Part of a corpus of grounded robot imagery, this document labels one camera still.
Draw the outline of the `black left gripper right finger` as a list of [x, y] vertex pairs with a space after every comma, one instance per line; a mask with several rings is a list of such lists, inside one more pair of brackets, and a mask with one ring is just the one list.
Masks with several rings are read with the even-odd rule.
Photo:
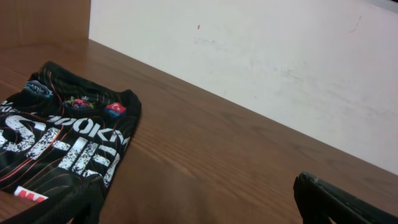
[[301, 172], [293, 186], [294, 199], [304, 224], [396, 224], [397, 217], [354, 195]]

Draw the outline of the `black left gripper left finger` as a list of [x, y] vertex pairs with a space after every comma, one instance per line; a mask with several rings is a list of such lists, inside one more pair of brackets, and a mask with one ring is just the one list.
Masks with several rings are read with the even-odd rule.
[[105, 201], [103, 178], [91, 175], [2, 224], [97, 224]]

